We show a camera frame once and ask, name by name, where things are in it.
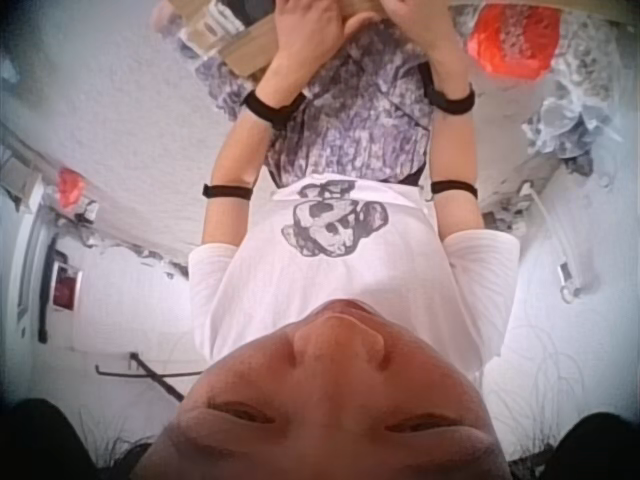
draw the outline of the red plastic bag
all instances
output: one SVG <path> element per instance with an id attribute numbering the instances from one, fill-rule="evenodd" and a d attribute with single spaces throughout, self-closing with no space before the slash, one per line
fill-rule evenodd
<path id="1" fill-rule="evenodd" d="M 63 210 L 78 204 L 84 194 L 86 183 L 78 172 L 63 168 L 58 172 L 58 201 Z"/>
<path id="2" fill-rule="evenodd" d="M 525 5 L 487 5 L 467 49 L 489 73 L 535 80 L 551 67 L 562 12 Z"/>

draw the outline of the hand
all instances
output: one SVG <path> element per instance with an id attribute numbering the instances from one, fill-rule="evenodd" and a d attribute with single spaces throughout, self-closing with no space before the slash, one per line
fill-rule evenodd
<path id="1" fill-rule="evenodd" d="M 430 55 L 457 44 L 448 0 L 380 0 L 389 18 Z"/>
<path id="2" fill-rule="evenodd" d="M 278 53 L 258 97 L 274 108 L 290 104 L 349 38 L 377 20 L 363 12 L 343 22 L 338 0 L 276 0 Z"/>

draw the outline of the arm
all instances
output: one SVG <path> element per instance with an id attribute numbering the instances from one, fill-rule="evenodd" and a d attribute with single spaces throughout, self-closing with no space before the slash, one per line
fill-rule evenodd
<path id="1" fill-rule="evenodd" d="M 436 88 L 455 100 L 469 94 L 467 59 L 458 41 L 447 0 L 382 0 L 391 19 L 429 58 Z M 477 159 L 471 113 L 452 116 L 436 111 L 430 156 L 431 180 L 475 184 Z M 450 191 L 435 198 L 442 241 L 454 233 L 484 228 L 476 199 Z"/>
<path id="2" fill-rule="evenodd" d="M 277 0 L 279 50 L 256 95 L 274 108 L 291 104 L 345 40 L 376 18 L 363 13 L 343 23 L 337 0 Z M 271 135 L 271 125 L 251 112 L 242 112 L 220 150 L 211 184 L 253 187 Z M 240 246 L 248 220 L 249 202 L 237 198 L 209 200 L 202 243 Z"/>

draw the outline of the black strap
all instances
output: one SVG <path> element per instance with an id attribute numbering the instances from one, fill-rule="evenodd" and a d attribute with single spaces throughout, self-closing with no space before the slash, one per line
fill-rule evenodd
<path id="1" fill-rule="evenodd" d="M 289 123 L 289 120 L 291 120 L 293 114 L 296 113 L 306 99 L 307 97 L 301 93 L 291 105 L 282 108 L 273 108 L 260 100 L 258 95 L 256 95 L 256 91 L 252 90 L 244 98 L 242 104 L 255 116 L 273 125 L 273 128 L 283 130 L 287 126 L 287 123 Z"/>
<path id="2" fill-rule="evenodd" d="M 442 110 L 449 115 L 465 115 L 473 110 L 476 105 L 476 92 L 473 90 L 473 85 L 469 85 L 470 92 L 465 98 L 450 100 L 444 93 L 436 90 L 433 72 L 428 62 L 418 65 L 418 71 L 420 72 L 420 77 L 422 77 L 425 98 L 438 110 Z"/>
<path id="3" fill-rule="evenodd" d="M 253 189 L 229 185 L 205 185 L 202 195 L 209 200 L 213 198 L 241 198 L 242 200 L 250 201 L 253 196 Z"/>
<path id="4" fill-rule="evenodd" d="M 443 180 L 440 182 L 433 182 L 431 184 L 432 195 L 438 195 L 440 193 L 449 192 L 451 190 L 463 190 L 473 195 L 476 200 L 478 199 L 478 189 L 467 182 L 460 182 L 458 180 Z"/>

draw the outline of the graphic print on shirt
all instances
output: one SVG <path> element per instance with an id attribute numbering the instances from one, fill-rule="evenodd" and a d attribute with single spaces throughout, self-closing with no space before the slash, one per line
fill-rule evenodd
<path id="1" fill-rule="evenodd" d="M 329 180 L 308 184 L 298 192 L 309 199 L 293 210 L 293 224 L 282 235 L 305 257 L 340 258 L 356 251 L 360 241 L 389 224 L 389 212 L 381 202 L 349 199 L 355 180 Z"/>

